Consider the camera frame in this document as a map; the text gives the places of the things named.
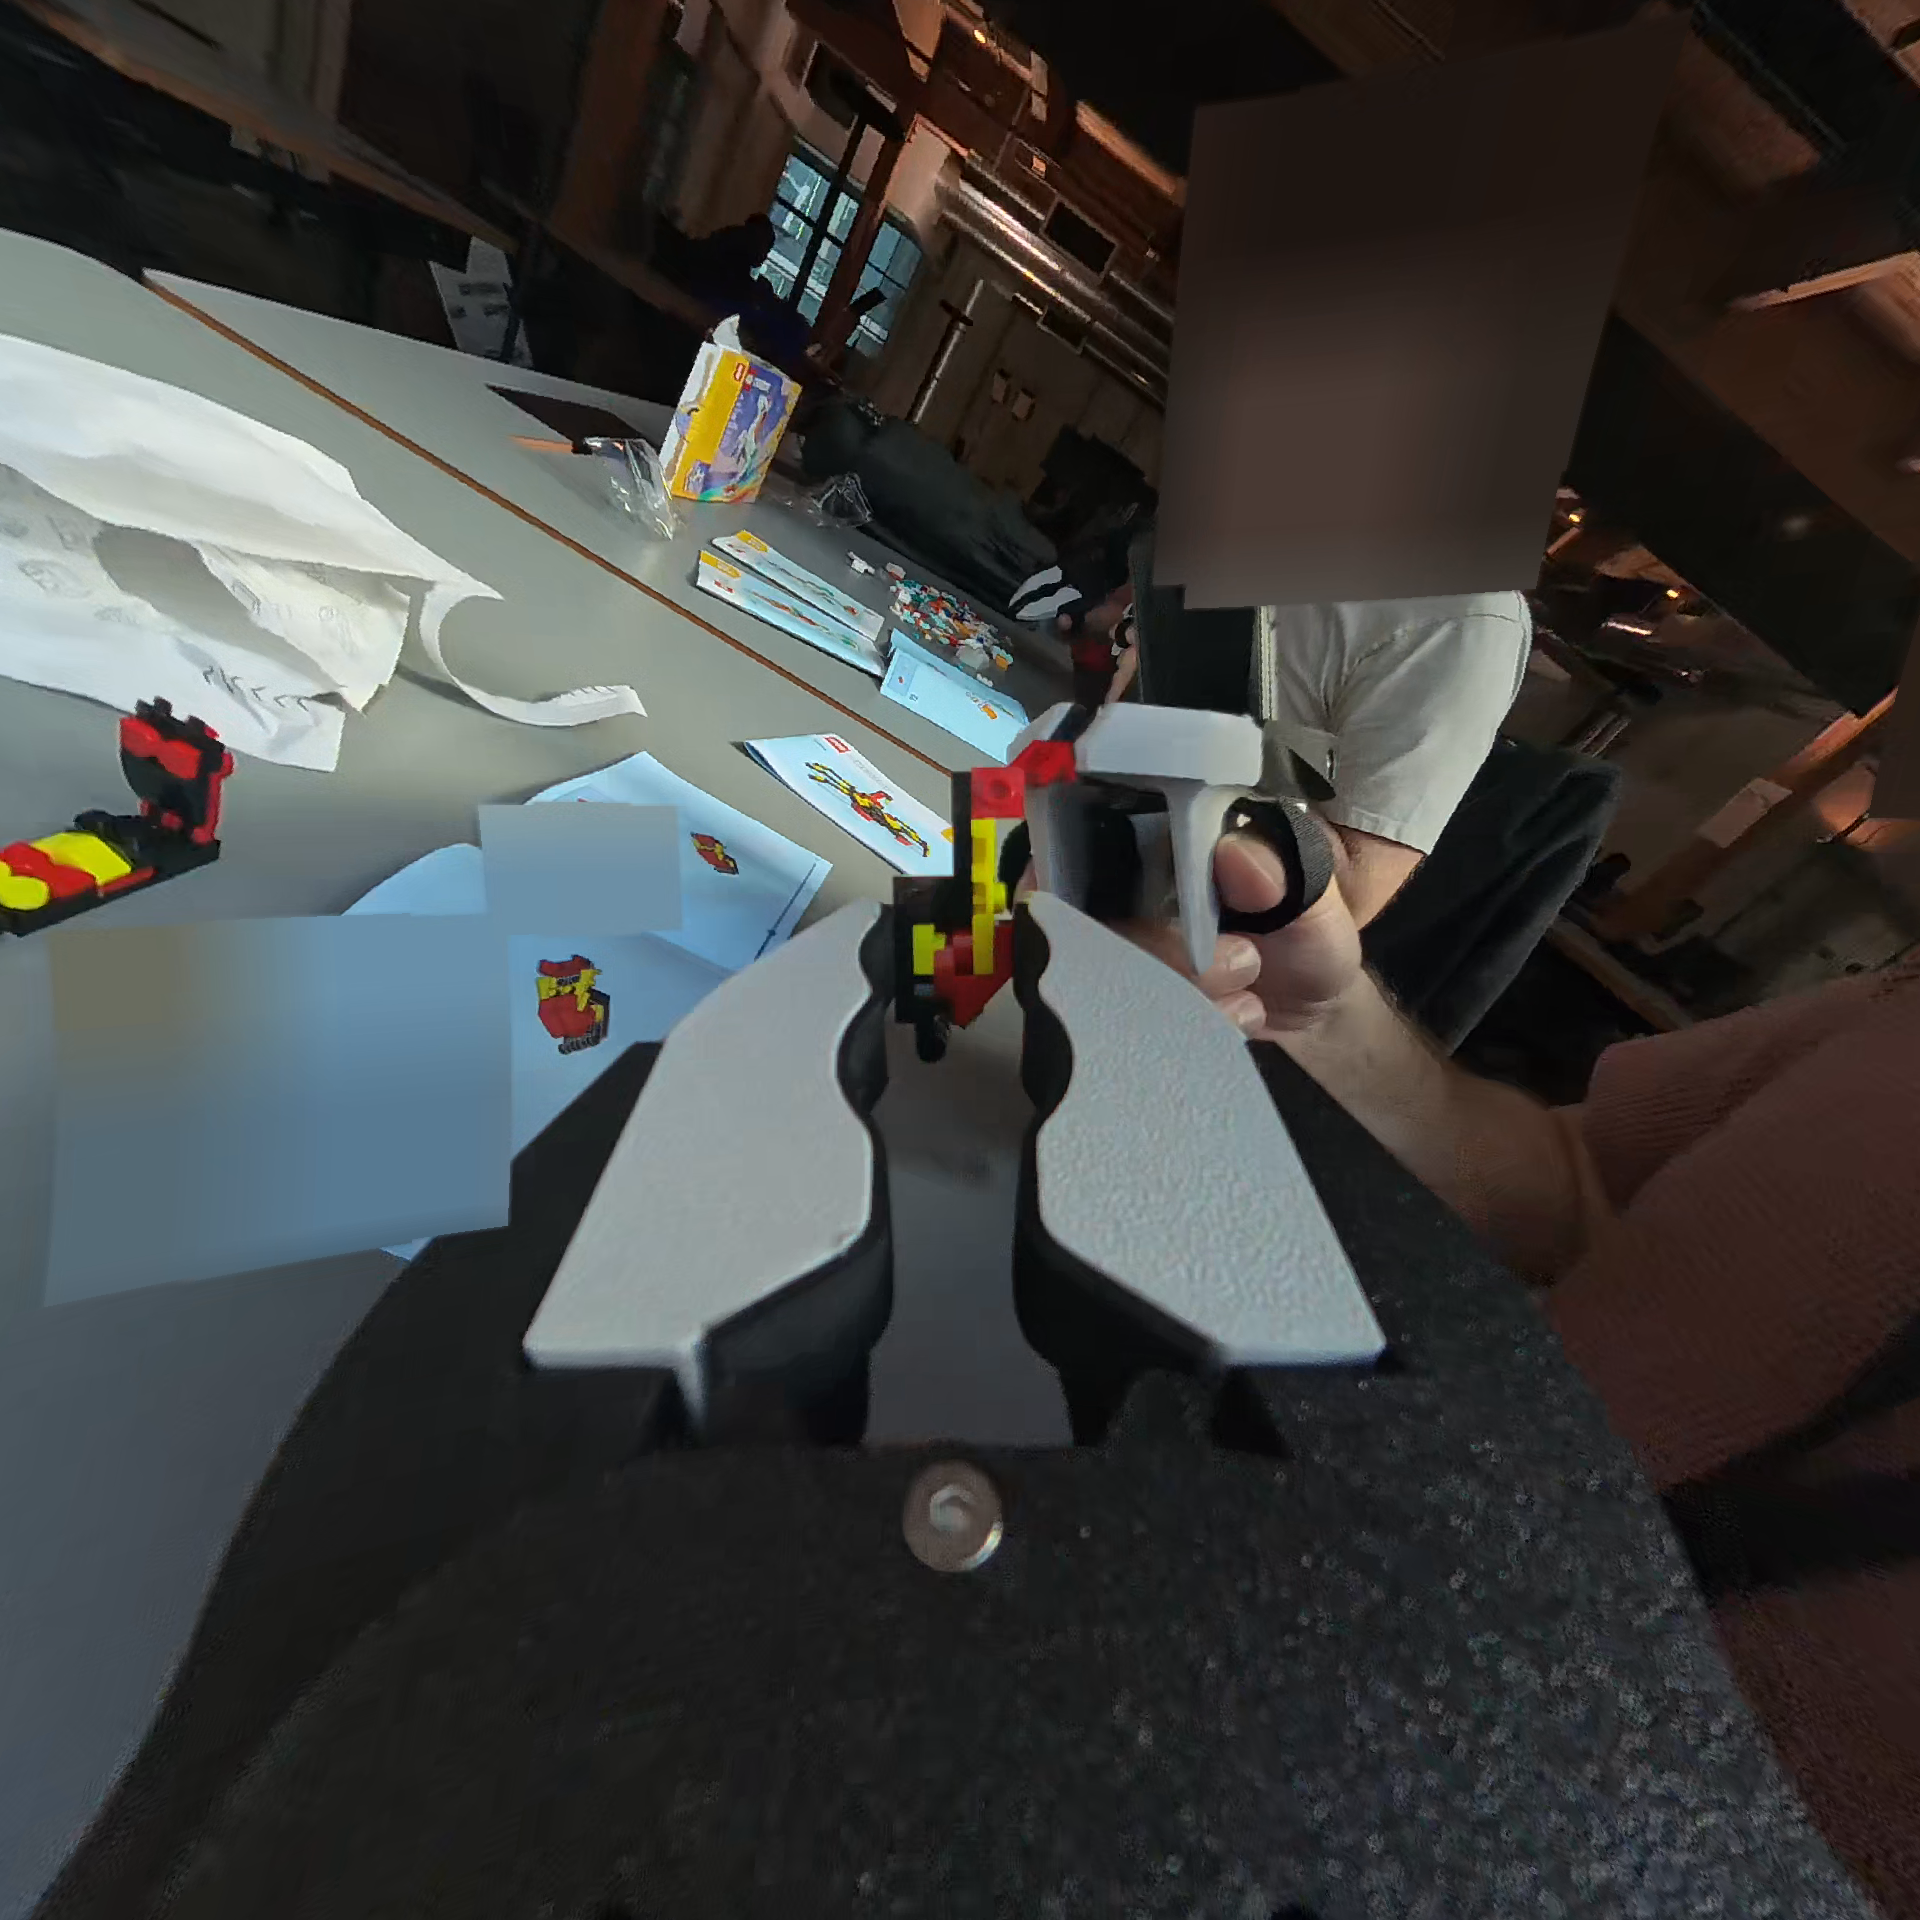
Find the stacked instruction booklets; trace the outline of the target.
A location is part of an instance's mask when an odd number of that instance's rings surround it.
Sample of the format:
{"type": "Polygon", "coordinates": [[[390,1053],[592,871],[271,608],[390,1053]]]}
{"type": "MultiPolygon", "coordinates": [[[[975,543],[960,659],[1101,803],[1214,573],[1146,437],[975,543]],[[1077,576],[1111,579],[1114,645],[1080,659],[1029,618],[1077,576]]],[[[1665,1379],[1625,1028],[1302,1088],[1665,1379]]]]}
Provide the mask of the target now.
{"type": "Polygon", "coordinates": [[[889,672],[889,624],[848,593],[789,560],[755,536],[720,536],[704,545],[695,586],[813,652],[881,681],[889,672]]]}

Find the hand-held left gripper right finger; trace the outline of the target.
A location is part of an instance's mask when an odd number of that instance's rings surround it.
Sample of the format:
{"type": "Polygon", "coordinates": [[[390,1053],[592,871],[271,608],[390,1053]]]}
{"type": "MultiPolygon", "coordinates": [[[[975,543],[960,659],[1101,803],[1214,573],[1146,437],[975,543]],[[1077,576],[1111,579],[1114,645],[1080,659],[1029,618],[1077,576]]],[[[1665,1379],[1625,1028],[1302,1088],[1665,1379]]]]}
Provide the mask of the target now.
{"type": "Polygon", "coordinates": [[[1146,1373],[1375,1367],[1375,1311],[1237,1024],[1048,895],[1015,913],[1015,994],[1015,1315],[1071,1440],[1146,1373]]]}

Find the open light blue instruction booklet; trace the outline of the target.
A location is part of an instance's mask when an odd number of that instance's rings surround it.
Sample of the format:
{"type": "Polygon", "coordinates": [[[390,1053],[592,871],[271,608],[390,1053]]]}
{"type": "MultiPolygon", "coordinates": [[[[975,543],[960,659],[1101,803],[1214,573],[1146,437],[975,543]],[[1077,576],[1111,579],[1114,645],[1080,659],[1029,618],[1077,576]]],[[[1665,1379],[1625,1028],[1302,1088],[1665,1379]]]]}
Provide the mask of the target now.
{"type": "Polygon", "coordinates": [[[781,946],[832,871],[775,828],[639,752],[534,793],[536,805],[670,810],[678,927],[607,932],[576,922],[506,941],[512,1154],[619,1056],[659,1043],[727,976],[781,946]]]}

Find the black bag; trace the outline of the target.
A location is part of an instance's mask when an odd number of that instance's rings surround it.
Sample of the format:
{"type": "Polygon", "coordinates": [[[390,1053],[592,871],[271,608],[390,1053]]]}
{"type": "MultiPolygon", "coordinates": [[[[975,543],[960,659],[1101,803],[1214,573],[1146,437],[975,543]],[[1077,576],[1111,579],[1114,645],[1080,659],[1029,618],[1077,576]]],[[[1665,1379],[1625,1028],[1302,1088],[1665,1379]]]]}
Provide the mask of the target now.
{"type": "Polygon", "coordinates": [[[1067,586],[1056,545],[1016,495],[863,401],[830,401],[806,418],[800,467],[811,484],[849,476],[875,537],[992,608],[1013,610],[1067,586]]]}

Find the pile of colourful loose bricks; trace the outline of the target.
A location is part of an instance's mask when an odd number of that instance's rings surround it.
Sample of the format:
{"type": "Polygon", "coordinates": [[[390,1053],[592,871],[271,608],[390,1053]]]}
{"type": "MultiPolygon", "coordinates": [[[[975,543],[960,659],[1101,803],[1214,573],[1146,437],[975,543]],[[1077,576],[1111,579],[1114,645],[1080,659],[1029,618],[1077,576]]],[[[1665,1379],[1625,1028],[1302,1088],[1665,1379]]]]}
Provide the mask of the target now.
{"type": "Polygon", "coordinates": [[[1003,674],[1013,668],[1015,653],[1000,632],[963,597],[925,583],[901,565],[889,565],[883,576],[891,586],[887,618],[894,636],[970,674],[1003,674]]]}

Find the white paper bag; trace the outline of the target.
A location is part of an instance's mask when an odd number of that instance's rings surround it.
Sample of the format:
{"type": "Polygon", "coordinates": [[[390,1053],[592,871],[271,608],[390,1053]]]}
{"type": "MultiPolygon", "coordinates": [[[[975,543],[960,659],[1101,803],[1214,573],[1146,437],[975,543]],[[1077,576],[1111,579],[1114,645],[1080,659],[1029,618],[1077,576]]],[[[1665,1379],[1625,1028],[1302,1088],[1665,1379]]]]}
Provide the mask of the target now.
{"type": "Polygon", "coordinates": [[[2,674],[133,713],[166,699],[235,752],[328,775],[408,632],[474,709],[529,729],[643,716],[458,680],[449,610],[498,593],[406,536],[309,444],[146,375],[2,351],[2,674]]]}

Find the person's right hand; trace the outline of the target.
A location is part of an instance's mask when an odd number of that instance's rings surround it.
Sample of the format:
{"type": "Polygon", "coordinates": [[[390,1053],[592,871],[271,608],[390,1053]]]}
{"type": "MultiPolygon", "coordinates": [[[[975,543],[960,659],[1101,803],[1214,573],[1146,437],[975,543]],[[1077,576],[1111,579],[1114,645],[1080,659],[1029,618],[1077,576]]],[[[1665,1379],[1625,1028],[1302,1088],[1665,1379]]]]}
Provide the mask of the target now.
{"type": "Polygon", "coordinates": [[[1381,992],[1360,954],[1360,932],[1418,857],[1314,817],[1302,819],[1299,836],[1327,852],[1330,883],[1290,923],[1219,930],[1203,967],[1170,922],[1120,923],[1120,936],[1183,976],[1245,1039],[1282,1045],[1297,1065],[1431,1061],[1433,1045],[1381,992]]]}

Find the red yellow brick model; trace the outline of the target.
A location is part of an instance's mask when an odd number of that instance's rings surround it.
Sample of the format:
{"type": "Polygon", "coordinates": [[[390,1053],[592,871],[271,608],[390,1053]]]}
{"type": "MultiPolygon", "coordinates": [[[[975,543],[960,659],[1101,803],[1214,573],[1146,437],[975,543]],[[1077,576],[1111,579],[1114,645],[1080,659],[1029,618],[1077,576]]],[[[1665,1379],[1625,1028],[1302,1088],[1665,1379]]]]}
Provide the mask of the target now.
{"type": "Polygon", "coordinates": [[[134,705],[115,729],[133,811],[89,810],[59,833],[2,847],[2,932],[29,937],[203,871],[222,852],[232,755],[166,699],[134,705]]]}

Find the red yellow black brick assembly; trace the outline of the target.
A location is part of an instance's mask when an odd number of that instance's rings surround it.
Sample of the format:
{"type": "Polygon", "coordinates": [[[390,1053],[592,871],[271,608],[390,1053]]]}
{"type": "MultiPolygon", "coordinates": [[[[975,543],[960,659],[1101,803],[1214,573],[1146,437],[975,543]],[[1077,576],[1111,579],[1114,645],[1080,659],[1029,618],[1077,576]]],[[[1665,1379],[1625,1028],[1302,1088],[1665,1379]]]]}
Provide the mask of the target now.
{"type": "Polygon", "coordinates": [[[891,900],[894,1009],[925,1065],[953,1028],[969,1026],[1015,971],[1013,883],[1000,875],[1007,836],[1041,792],[1077,779],[1071,746],[1034,741],[1009,763],[951,778],[945,866],[898,879],[891,900]]]}

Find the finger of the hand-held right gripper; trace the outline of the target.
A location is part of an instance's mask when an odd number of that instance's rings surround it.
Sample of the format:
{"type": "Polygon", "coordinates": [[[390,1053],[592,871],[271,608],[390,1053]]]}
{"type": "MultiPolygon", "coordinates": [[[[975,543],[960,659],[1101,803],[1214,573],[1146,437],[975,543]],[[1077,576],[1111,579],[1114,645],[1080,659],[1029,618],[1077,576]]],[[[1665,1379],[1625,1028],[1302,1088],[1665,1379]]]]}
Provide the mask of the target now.
{"type": "Polygon", "coordinates": [[[1237,713],[1150,705],[1056,705],[1009,743],[1007,761],[1043,743],[1071,747],[1080,778],[1123,785],[1259,787],[1263,778],[1261,729],[1237,713]]]}
{"type": "Polygon", "coordinates": [[[1032,890],[1091,922],[1155,922],[1167,913],[1167,803],[1137,785],[1074,779],[1025,789],[1032,890]]]}

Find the small yellow toy box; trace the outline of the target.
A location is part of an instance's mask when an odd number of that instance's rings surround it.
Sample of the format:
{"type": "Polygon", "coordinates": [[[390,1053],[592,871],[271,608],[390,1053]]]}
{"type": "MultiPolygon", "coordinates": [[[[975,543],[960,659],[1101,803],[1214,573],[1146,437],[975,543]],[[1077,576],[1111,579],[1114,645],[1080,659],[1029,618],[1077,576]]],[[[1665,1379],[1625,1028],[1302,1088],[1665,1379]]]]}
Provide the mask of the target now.
{"type": "Polygon", "coordinates": [[[685,504],[751,504],[801,387],[727,344],[704,344],[659,444],[665,491],[685,504]]]}

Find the thin instruction leaflet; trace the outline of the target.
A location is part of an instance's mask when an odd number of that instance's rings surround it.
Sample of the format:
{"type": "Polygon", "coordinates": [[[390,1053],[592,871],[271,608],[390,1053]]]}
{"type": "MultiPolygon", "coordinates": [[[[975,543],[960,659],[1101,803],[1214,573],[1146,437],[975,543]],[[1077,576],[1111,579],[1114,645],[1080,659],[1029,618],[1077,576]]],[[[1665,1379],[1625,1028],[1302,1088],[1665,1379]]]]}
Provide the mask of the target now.
{"type": "Polygon", "coordinates": [[[898,875],[953,873],[947,813],[914,800],[841,737],[749,739],[738,747],[898,875]]]}

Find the person's right forearm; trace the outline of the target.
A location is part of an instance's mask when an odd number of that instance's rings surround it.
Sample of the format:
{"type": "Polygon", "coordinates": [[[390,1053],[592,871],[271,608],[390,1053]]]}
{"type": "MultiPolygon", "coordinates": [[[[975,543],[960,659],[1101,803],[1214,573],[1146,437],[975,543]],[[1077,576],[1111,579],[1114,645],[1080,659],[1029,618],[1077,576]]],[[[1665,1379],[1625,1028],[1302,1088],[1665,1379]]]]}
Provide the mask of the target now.
{"type": "Polygon", "coordinates": [[[1570,1109],[1369,976],[1277,1045],[1522,1281],[1656,1485],[1787,1436],[1915,1321],[1915,963],[1607,1049],[1570,1109]]]}

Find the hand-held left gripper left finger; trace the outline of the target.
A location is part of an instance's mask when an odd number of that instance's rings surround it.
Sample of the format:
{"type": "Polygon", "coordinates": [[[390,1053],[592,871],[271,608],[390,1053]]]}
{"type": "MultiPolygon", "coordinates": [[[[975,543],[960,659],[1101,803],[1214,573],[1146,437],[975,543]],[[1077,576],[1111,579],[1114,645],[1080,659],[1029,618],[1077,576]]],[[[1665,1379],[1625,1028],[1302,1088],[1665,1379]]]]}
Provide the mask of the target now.
{"type": "Polygon", "coordinates": [[[522,1336],[541,1373],[663,1373],[701,1439],[866,1431],[894,1311],[872,1115],[891,922],[834,911],[659,1045],[522,1336]]]}

